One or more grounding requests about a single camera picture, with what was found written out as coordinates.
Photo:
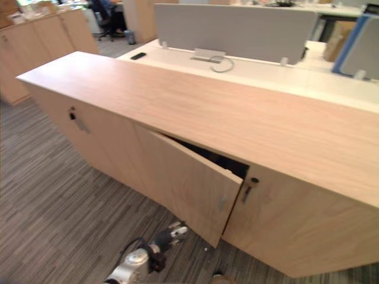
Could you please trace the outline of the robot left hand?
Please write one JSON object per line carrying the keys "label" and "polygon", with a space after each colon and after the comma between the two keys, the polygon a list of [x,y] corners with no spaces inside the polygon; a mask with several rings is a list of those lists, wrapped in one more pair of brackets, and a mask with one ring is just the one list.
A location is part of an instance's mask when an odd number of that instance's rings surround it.
{"label": "robot left hand", "polygon": [[183,221],[177,221],[159,232],[153,239],[149,247],[153,253],[166,253],[173,246],[182,243],[188,233],[189,228]]}

